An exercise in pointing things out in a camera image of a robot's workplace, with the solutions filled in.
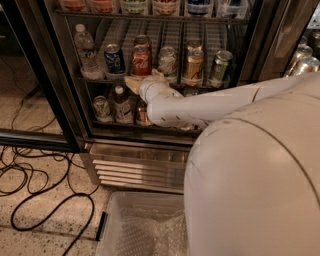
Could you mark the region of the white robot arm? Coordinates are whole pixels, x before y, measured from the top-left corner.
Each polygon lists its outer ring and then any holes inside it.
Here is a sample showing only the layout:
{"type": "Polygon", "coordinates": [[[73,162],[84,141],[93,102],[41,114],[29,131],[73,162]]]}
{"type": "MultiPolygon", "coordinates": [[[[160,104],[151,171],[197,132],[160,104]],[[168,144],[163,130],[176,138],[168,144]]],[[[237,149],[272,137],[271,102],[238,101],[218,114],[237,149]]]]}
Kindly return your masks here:
{"type": "Polygon", "coordinates": [[[320,73],[184,97],[126,77],[158,126],[202,132],[184,207],[192,256],[320,256],[320,73]]]}

